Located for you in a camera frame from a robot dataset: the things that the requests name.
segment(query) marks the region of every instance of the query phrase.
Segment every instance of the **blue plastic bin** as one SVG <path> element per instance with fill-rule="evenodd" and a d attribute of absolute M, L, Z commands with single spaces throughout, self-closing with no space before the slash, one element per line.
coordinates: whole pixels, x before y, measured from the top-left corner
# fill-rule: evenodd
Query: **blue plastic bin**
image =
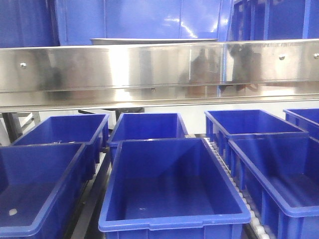
<path fill-rule="evenodd" d="M 219 154 L 229 166 L 229 139 L 262 137 L 308 136 L 308 133 L 262 110 L 206 111 L 206 135 L 214 141 Z"/>
<path fill-rule="evenodd" d="M 124 113 L 121 114 L 108 140 L 111 162 L 122 140 L 153 138 L 184 138 L 188 135 L 178 113 Z"/>
<path fill-rule="evenodd" d="M 99 219 L 108 239 L 240 239 L 249 221 L 203 139 L 120 143 Z"/>
<path fill-rule="evenodd" d="M 319 141 L 313 138 L 230 140 L 232 176 L 276 239 L 317 239 Z"/>
<path fill-rule="evenodd" d="M 95 163 L 99 163 L 100 150 L 106 146 L 109 137 L 108 118 L 109 115 L 98 114 L 49 117 L 12 145 L 85 143 L 88 180 L 95 173 Z"/>
<path fill-rule="evenodd" d="M 317 0 L 237 0 L 232 40 L 319 37 Z"/>
<path fill-rule="evenodd" d="M 309 135 L 319 139 L 319 109 L 284 110 L 286 120 L 309 132 Z"/>
<path fill-rule="evenodd" d="M 52 0 L 1 0 L 0 48 L 59 44 Z"/>
<path fill-rule="evenodd" d="M 233 0 L 55 0 L 61 45 L 91 38 L 218 38 L 225 41 Z"/>
<path fill-rule="evenodd" d="M 0 238 L 63 237 L 83 185 L 85 147 L 0 147 Z"/>

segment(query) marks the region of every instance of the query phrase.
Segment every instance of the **stainless steel panel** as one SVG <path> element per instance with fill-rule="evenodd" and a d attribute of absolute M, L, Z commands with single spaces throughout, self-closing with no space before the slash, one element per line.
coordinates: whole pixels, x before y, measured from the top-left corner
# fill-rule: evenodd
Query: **stainless steel panel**
<path fill-rule="evenodd" d="M 93 38 L 93 45 L 125 45 L 125 44 L 172 44 L 193 42 L 214 42 L 217 39 L 136 39 L 136 38 Z"/>
<path fill-rule="evenodd" d="M 225 47 L 225 81 L 317 81 L 318 53 L 318 40 L 230 42 Z"/>
<path fill-rule="evenodd" d="M 319 40 L 0 49 L 0 111 L 319 99 Z"/>
<path fill-rule="evenodd" d="M 0 92 L 219 82 L 222 45 L 0 49 Z"/>

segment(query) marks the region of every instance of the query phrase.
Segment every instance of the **metal support leg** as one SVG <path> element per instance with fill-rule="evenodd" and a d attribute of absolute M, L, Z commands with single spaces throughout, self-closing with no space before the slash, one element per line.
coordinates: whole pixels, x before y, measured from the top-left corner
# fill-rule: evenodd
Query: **metal support leg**
<path fill-rule="evenodd" d="M 23 120 L 22 124 L 21 124 L 21 128 L 22 128 L 22 132 L 28 128 L 28 126 L 34 122 L 35 125 L 40 123 L 40 114 L 39 112 L 31 112 L 29 113 L 25 119 Z"/>
<path fill-rule="evenodd" d="M 0 145 L 8 146 L 9 144 L 10 144 L 10 140 L 9 140 L 8 134 L 6 133 L 6 130 L 2 122 L 0 122 Z"/>
<path fill-rule="evenodd" d="M 3 113 L 3 120 L 9 135 L 10 142 L 14 142 L 22 135 L 22 128 L 17 113 Z"/>

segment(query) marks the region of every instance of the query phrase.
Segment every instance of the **stack of blue bins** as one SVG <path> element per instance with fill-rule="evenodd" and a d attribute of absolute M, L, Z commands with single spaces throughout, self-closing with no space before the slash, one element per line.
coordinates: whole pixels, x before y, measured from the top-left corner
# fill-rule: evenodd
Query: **stack of blue bins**
<path fill-rule="evenodd" d="M 233 0 L 55 0 L 61 45 L 91 38 L 213 38 L 226 41 Z"/>
<path fill-rule="evenodd" d="M 317 239 L 319 141 L 264 111 L 213 111 L 206 117 L 208 136 L 224 152 L 270 238 Z"/>
<path fill-rule="evenodd" d="M 314 0 L 236 0 L 230 39 L 318 38 L 318 10 Z"/>
<path fill-rule="evenodd" d="M 1 0 L 0 48 L 59 45 L 52 0 Z"/>
<path fill-rule="evenodd" d="M 106 146 L 108 117 L 50 117 L 0 148 L 0 238 L 63 237 Z"/>

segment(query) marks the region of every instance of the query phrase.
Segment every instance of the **bin rim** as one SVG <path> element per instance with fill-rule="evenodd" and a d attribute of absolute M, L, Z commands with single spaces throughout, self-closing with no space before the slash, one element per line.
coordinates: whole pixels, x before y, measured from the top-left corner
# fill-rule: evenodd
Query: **bin rim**
<path fill-rule="evenodd" d="M 42 122 L 40 122 L 39 124 L 35 125 L 32 129 L 30 129 L 26 134 L 23 134 L 21 137 L 19 137 L 18 139 L 16 139 L 13 143 L 11 143 L 11 146 L 17 146 L 16 144 L 19 143 L 19 141 L 24 138 L 25 136 L 29 135 L 30 133 L 32 133 L 34 130 L 36 130 L 37 127 L 39 127 L 40 125 L 42 125 L 43 123 L 45 123 L 47 120 L 49 119 L 53 119 L 53 118 L 59 118 L 59 117 L 87 117 L 88 115 L 90 115 L 90 117 L 96 117 L 96 116 L 104 116 L 104 118 L 102 119 L 101 123 L 99 124 L 98 128 L 96 129 L 96 131 L 94 132 L 94 134 L 92 135 L 90 141 L 85 141 L 85 142 L 64 142 L 64 143 L 59 143 L 59 144 L 77 144 L 77 143 L 85 143 L 87 145 L 92 145 L 94 143 L 95 138 L 99 135 L 99 133 L 103 130 L 103 127 L 106 125 L 106 123 L 109 120 L 109 114 L 80 114 L 80 115 L 65 115 L 65 116 L 50 116 L 47 119 L 43 120 Z M 56 145 L 57 143 L 34 143 L 34 144 L 28 144 L 25 146 L 35 146 L 35 145 Z"/>
<path fill-rule="evenodd" d="M 319 127 L 319 122 L 313 121 L 313 120 L 311 120 L 311 119 L 309 119 L 309 118 L 307 118 L 307 117 L 304 117 L 304 116 L 302 116 L 302 115 L 299 115 L 298 113 L 293 112 L 294 110 L 302 110 L 302 111 L 303 111 L 303 110 L 304 110 L 304 111 L 306 111 L 306 110 L 318 110 L 318 111 L 319 111 L 319 108 L 301 108 L 301 109 L 286 109 L 286 110 L 284 110 L 284 112 L 285 112 L 286 114 L 296 116 L 296 117 L 298 117 L 298 118 L 301 118 L 301 119 L 303 119 L 303 120 L 306 120 L 306 121 L 308 121 L 308 122 L 314 124 L 315 126 Z"/>
<path fill-rule="evenodd" d="M 122 113 L 118 119 L 118 121 L 116 122 L 116 125 L 107 141 L 107 143 L 109 144 L 109 146 L 117 146 L 122 140 L 117 140 L 117 141 L 113 141 L 116 131 L 118 130 L 118 128 L 120 127 L 121 121 L 123 120 L 123 117 L 125 115 L 176 115 L 177 118 L 179 119 L 179 122 L 181 124 L 182 127 L 182 131 L 185 135 L 188 135 L 185 123 L 181 117 L 180 113 L 175 113 L 175 112 L 147 112 L 147 113 Z"/>
<path fill-rule="evenodd" d="M 217 119 L 215 119 L 215 117 L 211 114 L 211 112 L 232 112 L 232 111 L 237 111 L 237 112 L 238 111 L 241 111 L 241 112 L 263 112 L 263 113 L 265 113 L 265 114 L 267 114 L 267 115 L 269 115 L 271 117 L 274 117 L 274 118 L 276 118 L 276 119 L 278 119 L 278 120 L 280 120 L 280 121 L 282 121 L 284 123 L 287 123 L 288 125 L 298 129 L 299 131 L 265 132 L 265 133 L 258 133 L 258 132 L 256 132 L 256 133 L 229 133 L 229 131 L 227 129 L 225 129 L 219 123 L 219 121 Z M 206 117 L 210 121 L 212 121 L 215 124 L 217 124 L 218 127 L 221 128 L 224 131 L 225 135 L 229 139 L 237 139 L 237 137 L 245 136 L 245 135 L 256 135 L 256 136 L 259 136 L 259 135 L 276 135 L 276 134 L 281 134 L 282 135 L 282 134 L 291 134 L 291 133 L 300 134 L 300 135 L 308 135 L 309 134 L 306 130 L 304 130 L 304 129 L 302 129 L 302 128 L 300 128 L 300 127 L 294 125 L 293 123 L 290 123 L 290 122 L 288 122 L 288 121 L 286 121 L 284 119 L 281 119 L 281 118 L 279 118 L 279 117 L 277 117 L 277 116 L 275 116 L 275 115 L 273 115 L 273 114 L 271 114 L 271 113 L 269 113 L 269 112 L 267 112 L 265 110 L 240 110 L 240 109 L 234 109 L 234 110 L 220 110 L 220 111 L 205 111 L 204 113 L 205 113 Z"/>

